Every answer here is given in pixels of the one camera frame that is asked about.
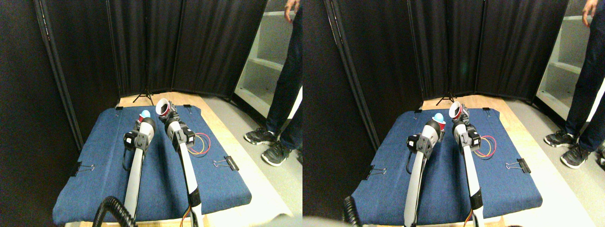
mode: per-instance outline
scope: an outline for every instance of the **jeans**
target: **jeans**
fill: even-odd
[[[597,12],[590,24],[590,38],[586,47],[586,58],[582,72],[575,85],[574,99],[569,110],[565,131],[574,137],[580,136],[580,147],[595,151],[605,140],[605,96],[597,107],[592,120],[582,135],[580,130],[586,123],[597,92],[605,79],[605,2],[599,2]]]
[[[302,76],[300,74],[301,32],[303,29],[300,19],[302,16],[303,8],[300,7],[292,25],[292,36],[290,37],[286,63],[284,63],[280,78],[277,80],[273,102],[267,115],[267,130],[274,133],[279,133],[281,127],[288,119],[288,115],[290,115],[294,106],[294,101],[296,101],[296,97],[298,96],[298,91],[302,86]],[[281,133],[281,143],[290,150],[297,149],[303,144],[303,120],[301,113],[302,109],[298,109],[284,132]]]

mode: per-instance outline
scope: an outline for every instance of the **table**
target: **table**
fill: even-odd
[[[422,109],[446,109],[451,105],[447,100],[436,105],[438,101],[439,99],[427,100]],[[500,112],[500,121],[519,154],[531,166],[532,178],[543,199],[539,208],[485,219],[485,226],[595,226],[574,192],[538,145],[542,141],[534,140],[503,99],[472,95],[456,98],[456,101],[465,104],[467,108],[490,107]],[[450,223],[430,226],[462,225],[463,223]]]
[[[118,104],[119,107],[138,107],[151,105],[149,99],[140,97],[137,102],[132,101],[137,96],[123,97]],[[271,221],[279,214],[287,214],[292,216],[292,212],[280,195],[277,194],[275,188],[269,183],[267,177],[263,175],[260,169],[256,166],[252,158],[237,142],[223,122],[210,109],[208,104],[197,94],[185,94],[179,92],[168,92],[154,94],[152,96],[154,104],[160,99],[168,99],[174,105],[190,104],[201,109],[201,115],[206,120],[206,123],[221,143],[225,152],[237,160],[237,165],[240,167],[240,175],[246,182],[250,193],[252,193],[252,201],[248,205],[238,206],[224,211],[214,212],[204,215],[204,226],[256,226],[262,223]],[[141,227],[156,227],[156,226],[180,226],[180,219],[159,220],[153,222],[137,222]],[[81,222],[80,226],[92,226],[92,222]],[[189,217],[185,218],[183,226],[190,226]],[[103,226],[118,226],[117,223],[104,223]]]

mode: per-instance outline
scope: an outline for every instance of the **black binder clip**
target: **black binder clip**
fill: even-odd
[[[519,164],[520,167],[511,166],[511,165],[515,165],[515,164]],[[517,162],[515,162],[515,163],[510,163],[510,164],[507,163],[506,169],[520,169],[520,170],[523,170],[524,173],[531,173],[531,170],[529,169],[527,162],[525,162],[525,159],[517,159]]]
[[[124,107],[116,107],[116,117],[118,116],[118,111],[124,109]]]
[[[384,168],[384,169],[377,169],[377,168],[374,168],[374,167],[375,167],[375,165],[368,166],[368,168],[367,168],[368,176],[366,176],[364,180],[368,180],[370,178],[370,176],[372,176],[372,175],[377,175],[377,174],[384,175],[384,174],[387,173],[387,169],[386,168]],[[372,173],[374,170],[380,170],[380,172]]]
[[[489,107],[483,107],[483,110],[488,114],[488,117],[491,117],[491,115],[489,113],[491,111],[491,109]]]
[[[422,110],[416,110],[414,111],[414,120],[418,120],[418,114],[422,113]]]
[[[80,170],[80,166],[81,167],[87,167],[87,169],[84,170]],[[71,176],[75,177],[79,172],[84,172],[84,171],[93,171],[94,170],[94,164],[93,165],[82,165],[82,162],[77,162],[71,169]]]
[[[192,113],[191,112],[191,105],[185,104],[185,105],[183,105],[183,107],[187,108],[187,110],[189,110],[189,113]]]
[[[213,160],[212,164],[214,165],[214,167],[227,166],[227,167],[230,167],[232,171],[240,170],[240,168],[237,167],[237,164],[235,164],[235,161],[233,160],[233,158],[231,156],[225,156],[224,158],[225,158],[225,160],[218,161],[218,162]],[[221,163],[221,162],[227,162],[227,165],[220,165],[219,163]]]

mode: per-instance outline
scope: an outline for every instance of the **black partition panel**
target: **black partition panel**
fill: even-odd
[[[422,106],[407,1],[338,2],[341,34],[379,141],[399,115]]]
[[[410,3],[423,98],[474,93],[484,1]]]
[[[448,89],[445,1],[410,1],[410,5],[423,99],[441,97]]]
[[[374,149],[353,98],[326,7],[304,1],[301,73],[305,93],[302,213],[340,219],[344,198],[363,178]]]
[[[230,97],[267,1],[185,1],[172,89]]]
[[[120,96],[145,88],[145,14],[143,1],[107,0]]]
[[[147,72],[152,92],[172,87],[178,30],[184,0],[153,0],[146,4]]]
[[[34,1],[2,3],[0,24],[0,226],[53,226],[76,144]]]
[[[488,0],[476,92],[531,100],[566,7],[567,1]]]
[[[86,141],[99,114],[120,99],[107,5],[105,1],[42,2],[57,62]]]
[[[457,95],[473,94],[479,60],[484,0],[448,0],[446,3],[450,91]]]

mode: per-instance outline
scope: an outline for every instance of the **sneaker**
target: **sneaker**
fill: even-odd
[[[254,145],[266,144],[272,145],[277,140],[277,137],[267,131],[266,128],[257,128],[254,131],[246,133],[244,139]]]
[[[575,139],[573,136],[566,133],[565,131],[559,130],[556,133],[544,137],[544,142],[554,147],[571,147],[573,144],[575,144]]]
[[[273,146],[267,149],[265,152],[261,154],[261,157],[265,162],[272,166],[280,166],[288,156],[290,156],[290,152],[292,150],[286,148],[283,144],[277,141]]]
[[[581,148],[579,145],[575,145],[571,150],[565,152],[565,154],[561,156],[561,161],[567,167],[577,169],[586,162],[588,155],[590,155],[590,151]]]

